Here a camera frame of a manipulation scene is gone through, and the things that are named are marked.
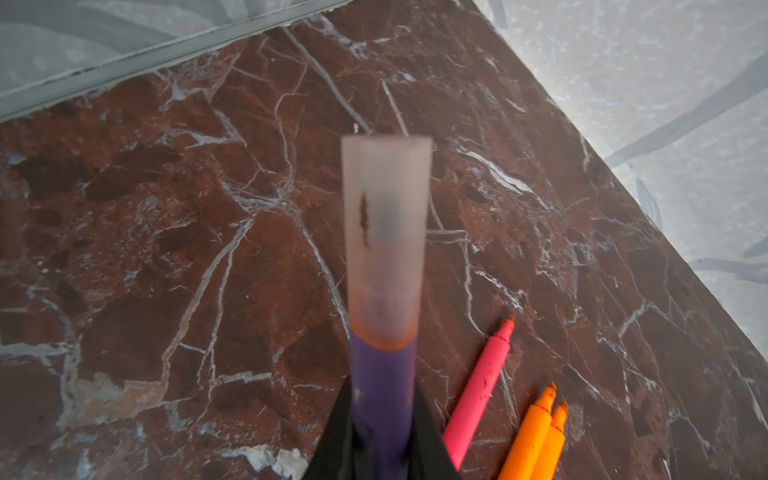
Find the purple marker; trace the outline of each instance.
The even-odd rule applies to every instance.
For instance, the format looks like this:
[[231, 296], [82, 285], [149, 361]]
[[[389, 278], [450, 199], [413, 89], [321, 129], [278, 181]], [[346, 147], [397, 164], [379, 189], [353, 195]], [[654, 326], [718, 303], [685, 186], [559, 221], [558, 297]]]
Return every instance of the purple marker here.
[[376, 477], [403, 480], [424, 270], [430, 137], [342, 138], [353, 419]]

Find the gray floor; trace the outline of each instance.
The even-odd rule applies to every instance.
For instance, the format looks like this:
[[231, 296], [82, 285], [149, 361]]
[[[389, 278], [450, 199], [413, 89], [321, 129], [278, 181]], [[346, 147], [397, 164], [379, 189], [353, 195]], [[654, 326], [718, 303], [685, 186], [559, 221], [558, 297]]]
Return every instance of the gray floor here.
[[768, 356], [768, 3], [475, 2]]

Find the translucent marker cap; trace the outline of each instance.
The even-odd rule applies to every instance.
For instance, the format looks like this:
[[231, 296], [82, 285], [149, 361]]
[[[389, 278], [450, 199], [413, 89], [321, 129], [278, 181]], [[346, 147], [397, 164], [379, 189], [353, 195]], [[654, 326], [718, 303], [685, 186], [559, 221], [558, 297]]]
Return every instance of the translucent marker cap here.
[[430, 137], [342, 137], [347, 303], [352, 330], [398, 349], [419, 321]]

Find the marble table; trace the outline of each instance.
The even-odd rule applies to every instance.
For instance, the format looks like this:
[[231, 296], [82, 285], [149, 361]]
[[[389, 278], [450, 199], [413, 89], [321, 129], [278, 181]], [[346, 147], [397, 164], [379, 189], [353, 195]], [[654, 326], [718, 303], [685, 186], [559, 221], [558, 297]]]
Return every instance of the marble table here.
[[0, 126], [3, 478], [290, 478], [349, 371], [339, 136], [435, 138], [418, 376], [462, 470], [765, 478], [768, 366], [468, 0], [357, 0]]

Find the pink marker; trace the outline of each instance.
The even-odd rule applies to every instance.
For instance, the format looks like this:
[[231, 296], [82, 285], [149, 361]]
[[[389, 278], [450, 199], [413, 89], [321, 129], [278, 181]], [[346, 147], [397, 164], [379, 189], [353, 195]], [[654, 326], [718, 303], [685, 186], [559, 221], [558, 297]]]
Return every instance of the pink marker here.
[[502, 372], [504, 362], [507, 360], [509, 338], [512, 336], [512, 330], [515, 329], [514, 320], [510, 316], [504, 321], [498, 333], [488, 339], [480, 360], [442, 434], [442, 440], [456, 470], [462, 467], [464, 456], [467, 455], [469, 444], [472, 442], [482, 413], [488, 405], [493, 387], [498, 380], [498, 374]]

